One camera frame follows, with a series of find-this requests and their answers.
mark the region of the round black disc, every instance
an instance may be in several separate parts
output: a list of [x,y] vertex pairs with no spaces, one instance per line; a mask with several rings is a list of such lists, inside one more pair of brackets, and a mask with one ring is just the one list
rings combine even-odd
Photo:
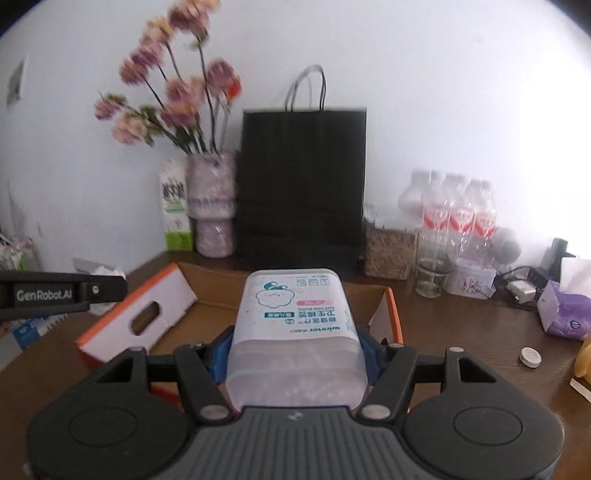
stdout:
[[526,480],[553,466],[564,432],[524,395],[471,384],[420,403],[404,437],[430,470],[461,480]]
[[162,470],[189,433],[185,415],[123,384],[83,388],[31,422],[27,448],[35,472],[60,480],[136,480]]

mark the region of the purple tissue package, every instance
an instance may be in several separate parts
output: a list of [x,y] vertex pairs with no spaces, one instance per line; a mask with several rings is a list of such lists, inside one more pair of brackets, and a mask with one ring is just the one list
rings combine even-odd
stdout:
[[591,332],[591,299],[585,295],[561,293],[558,282],[550,280],[538,300],[544,331],[550,335],[585,340]]

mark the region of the bottle cap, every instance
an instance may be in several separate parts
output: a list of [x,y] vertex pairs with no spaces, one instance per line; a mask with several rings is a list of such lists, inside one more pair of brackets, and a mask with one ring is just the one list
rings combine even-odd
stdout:
[[540,363],[542,363],[542,356],[537,350],[527,346],[521,351],[519,360],[521,360],[521,363],[527,367],[538,368]]

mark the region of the milk carton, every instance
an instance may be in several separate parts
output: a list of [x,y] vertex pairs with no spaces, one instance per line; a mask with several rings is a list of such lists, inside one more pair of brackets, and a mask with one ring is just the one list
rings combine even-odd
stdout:
[[363,350],[333,271],[267,270],[248,277],[228,358],[234,407],[355,408],[367,382]]
[[164,235],[169,251],[192,251],[193,235],[187,214],[185,160],[168,160],[160,174]]

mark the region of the wooden table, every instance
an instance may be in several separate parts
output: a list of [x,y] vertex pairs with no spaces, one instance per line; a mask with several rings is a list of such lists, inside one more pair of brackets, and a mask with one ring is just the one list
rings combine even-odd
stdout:
[[[192,253],[163,254],[128,280],[130,290],[172,261],[246,269],[235,259],[208,260]],[[359,276],[359,283],[381,283]],[[569,386],[580,342],[547,336],[533,313],[500,300],[444,295],[427,300],[410,282],[384,282],[394,290],[405,342],[426,355],[462,346],[495,368],[525,393],[555,412],[564,423],[566,445],[553,480],[591,478],[591,404]],[[0,479],[25,479],[25,431],[36,412],[87,375],[74,340],[96,321],[89,314],[70,316],[0,372]],[[525,346],[542,354],[532,370],[518,360]],[[417,388],[413,403],[437,393],[438,385]]]

